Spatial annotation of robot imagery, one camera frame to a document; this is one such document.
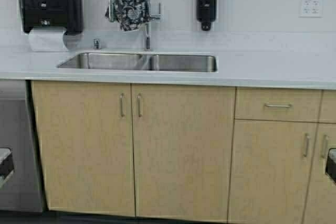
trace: cabinet door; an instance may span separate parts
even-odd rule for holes
[[[33,98],[49,209],[134,216],[130,85],[37,81]]]
[[[304,224],[335,223],[336,184],[325,173],[328,152],[336,148],[336,125],[321,124],[315,147]]]
[[[229,220],[301,224],[316,124],[237,120]]]
[[[137,215],[226,221],[234,88],[136,85]]]

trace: white countertop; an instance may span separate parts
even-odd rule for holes
[[[77,53],[86,51],[93,50],[44,53],[2,48],[0,79],[336,90],[335,54],[238,51],[194,53],[216,56],[218,61],[216,73],[57,68],[60,63],[74,57]],[[102,51],[126,52],[113,49]],[[174,52],[160,51],[160,53],[173,54]]]

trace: double basin sink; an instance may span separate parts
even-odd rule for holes
[[[216,72],[216,58],[196,55],[151,55],[151,54],[108,54],[83,53],[75,56],[58,68],[172,71],[172,72]]]

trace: floor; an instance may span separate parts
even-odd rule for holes
[[[44,214],[23,214],[17,212],[1,212],[1,224],[191,224],[194,222],[176,220],[134,220],[105,216],[71,216],[55,212]]]

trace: paper towel dispenser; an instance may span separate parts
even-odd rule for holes
[[[64,27],[67,34],[83,30],[81,0],[19,0],[23,30],[34,27]]]

